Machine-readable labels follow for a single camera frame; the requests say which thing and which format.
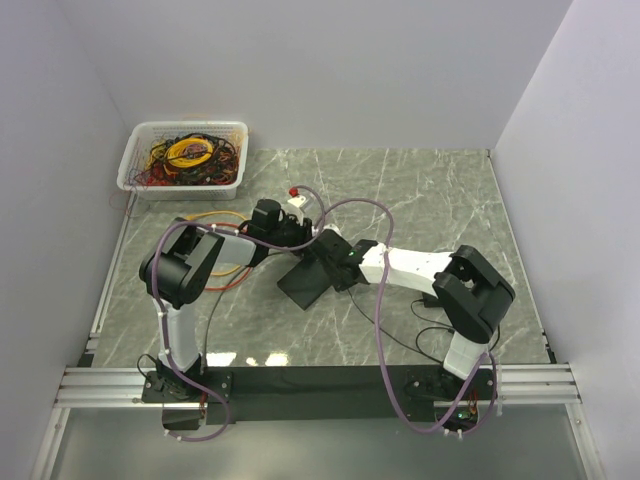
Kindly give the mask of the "black network switch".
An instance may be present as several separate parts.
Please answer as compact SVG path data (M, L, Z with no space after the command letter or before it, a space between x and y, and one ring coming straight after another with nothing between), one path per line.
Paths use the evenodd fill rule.
M329 276L319 260L301 260L278 282L278 288L299 308L306 311L331 287Z

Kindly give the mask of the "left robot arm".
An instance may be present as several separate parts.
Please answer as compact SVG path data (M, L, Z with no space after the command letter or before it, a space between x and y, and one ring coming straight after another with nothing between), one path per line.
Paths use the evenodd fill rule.
M250 219L232 230L177 217L142 261L139 277L153 298L159 323L156 376L176 400L187 402L200 392L202 355L191 305L204 292L216 265L251 268L272 249L300 249L312 239L313 222L305 216L310 203L300 194L285 204L261 199Z

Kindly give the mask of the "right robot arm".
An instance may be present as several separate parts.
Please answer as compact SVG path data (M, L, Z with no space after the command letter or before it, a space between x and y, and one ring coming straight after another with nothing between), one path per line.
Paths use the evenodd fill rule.
M513 287L477 249L462 245L454 252L429 253L373 240L350 245L327 229L309 250L337 291L389 284L427 295L454 329L439 377L441 390L452 399L473 390L472 369L515 300Z

